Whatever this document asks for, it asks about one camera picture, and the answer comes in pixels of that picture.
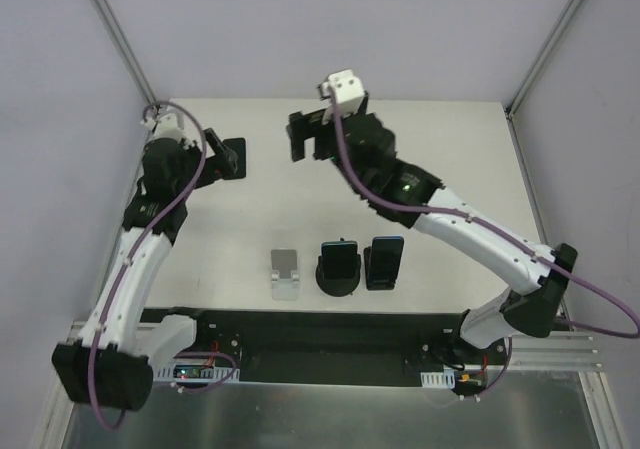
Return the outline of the black phone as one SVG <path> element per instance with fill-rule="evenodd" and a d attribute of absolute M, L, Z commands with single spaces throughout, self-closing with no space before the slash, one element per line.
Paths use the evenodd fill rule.
<path fill-rule="evenodd" d="M 327 241 L 321 244 L 321 256 L 324 258 L 328 277 L 348 277 L 354 272 L 358 244 L 353 240 Z"/>
<path fill-rule="evenodd" d="M 247 177 L 247 141 L 245 138 L 228 138 L 223 143 L 228 149 L 232 170 L 224 176 L 225 180 L 241 180 Z"/>

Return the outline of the blue phone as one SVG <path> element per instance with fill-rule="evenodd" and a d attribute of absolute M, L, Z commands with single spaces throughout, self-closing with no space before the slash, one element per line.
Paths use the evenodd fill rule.
<path fill-rule="evenodd" d="M 368 280 L 373 285 L 392 285 L 399 274 L 404 249 L 402 236 L 374 237 L 370 246 Z"/>

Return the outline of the silver metal phone stand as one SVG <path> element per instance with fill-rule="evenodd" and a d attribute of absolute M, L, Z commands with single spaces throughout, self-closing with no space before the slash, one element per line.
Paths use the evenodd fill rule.
<path fill-rule="evenodd" d="M 271 295 L 277 301 L 295 301 L 299 298 L 300 272 L 296 250 L 271 250 Z"/>

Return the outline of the black folding phone stand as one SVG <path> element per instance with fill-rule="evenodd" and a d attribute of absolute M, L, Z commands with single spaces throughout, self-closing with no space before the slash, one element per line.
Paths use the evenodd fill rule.
<path fill-rule="evenodd" d="M 401 246 L 374 246 L 365 249 L 365 282 L 369 291 L 391 291 L 399 274 Z"/>

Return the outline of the black round-base clamp stand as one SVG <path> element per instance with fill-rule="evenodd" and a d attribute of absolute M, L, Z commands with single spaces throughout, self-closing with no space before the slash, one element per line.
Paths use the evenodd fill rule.
<path fill-rule="evenodd" d="M 324 258 L 319 256 L 315 269 L 315 280 L 318 287 L 328 296 L 345 297 L 352 294 L 360 283 L 361 258 L 356 255 L 354 272 L 348 277 L 328 277 L 325 270 Z"/>

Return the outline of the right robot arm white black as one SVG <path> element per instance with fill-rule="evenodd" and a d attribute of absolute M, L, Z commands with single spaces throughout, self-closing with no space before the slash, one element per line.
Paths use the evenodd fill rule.
<path fill-rule="evenodd" d="M 290 114 L 286 131 L 292 160 L 304 159 L 306 141 L 314 140 L 315 159 L 331 161 L 378 215 L 445 242 L 507 285 L 494 299 L 462 314 L 450 338 L 452 356 L 469 364 L 502 338 L 548 337 L 559 322 L 576 249 L 528 242 L 486 219 L 439 178 L 399 159 L 394 133 L 375 114 L 358 112 L 341 124 L 337 130 L 325 109 Z"/>

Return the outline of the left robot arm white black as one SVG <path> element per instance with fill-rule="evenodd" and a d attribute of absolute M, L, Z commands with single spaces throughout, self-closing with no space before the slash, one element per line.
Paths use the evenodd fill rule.
<path fill-rule="evenodd" d="M 125 209 L 116 256 L 100 298 L 76 339 L 56 345 L 52 364 L 76 404 L 138 411 L 156 373 L 183 351 L 204 356 L 210 332 L 188 309 L 176 309 L 144 337 L 138 325 L 164 260 L 186 218 L 195 189 L 246 176 L 247 143 L 204 132 L 199 147 L 178 129 L 152 139 L 142 157 L 142 174 Z"/>

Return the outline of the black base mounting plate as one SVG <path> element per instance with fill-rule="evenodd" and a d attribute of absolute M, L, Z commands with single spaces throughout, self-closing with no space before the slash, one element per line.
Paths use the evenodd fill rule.
<path fill-rule="evenodd" d="M 456 338 L 455 314 L 146 309 L 144 323 L 195 318 L 189 356 L 236 367 L 242 382 L 417 387 L 427 372 L 476 372 L 506 360 L 505 343 L 476 349 Z"/>

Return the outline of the left aluminium frame post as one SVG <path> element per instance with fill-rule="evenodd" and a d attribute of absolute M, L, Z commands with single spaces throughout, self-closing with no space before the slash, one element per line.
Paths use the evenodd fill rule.
<path fill-rule="evenodd" d="M 117 54 L 121 58 L 134 85 L 146 103 L 157 99 L 109 0 L 90 0 Z"/>

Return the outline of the aluminium frame post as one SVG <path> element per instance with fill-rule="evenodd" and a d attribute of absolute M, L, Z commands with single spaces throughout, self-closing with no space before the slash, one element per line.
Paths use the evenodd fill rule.
<path fill-rule="evenodd" d="M 146 103 L 157 99 L 109 0 L 90 0 L 117 54 L 121 58 L 134 85 Z"/>
<path fill-rule="evenodd" d="M 585 6 L 586 2 L 587 0 L 568 0 L 566 2 L 514 95 L 504 106 L 505 115 L 508 120 L 512 120 L 524 104 L 536 81 L 550 63 L 554 53 L 563 42 L 573 24 L 574 19 Z"/>

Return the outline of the right aluminium frame post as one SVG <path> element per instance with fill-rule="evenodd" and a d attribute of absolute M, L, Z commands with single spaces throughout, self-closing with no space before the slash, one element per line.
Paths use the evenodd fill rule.
<path fill-rule="evenodd" d="M 512 120 L 524 104 L 536 81 L 550 63 L 554 53 L 563 42 L 573 24 L 574 19 L 585 6 L 586 2 L 587 0 L 568 0 L 566 2 L 514 95 L 504 106 L 505 115 L 508 120 Z"/>

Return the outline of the aluminium front rail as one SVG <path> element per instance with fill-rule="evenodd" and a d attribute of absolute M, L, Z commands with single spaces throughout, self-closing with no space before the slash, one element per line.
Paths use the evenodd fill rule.
<path fill-rule="evenodd" d="M 138 335 L 144 337 L 150 334 L 160 322 L 140 322 Z M 504 363 L 508 363 L 518 370 L 579 372 L 596 371 L 602 366 L 595 348 L 594 339 L 589 334 L 554 330 L 548 337 L 543 339 L 531 338 L 526 335 L 514 335 L 511 338 L 502 338 L 500 340 L 504 341 L 506 348 L 506 360 Z M 171 359 L 169 364 L 187 363 L 209 368 L 204 359 L 189 356 L 186 350 L 181 351 Z M 486 368 L 497 369 L 499 367 L 489 366 Z M 449 366 L 445 369 L 461 370 L 454 366 Z"/>

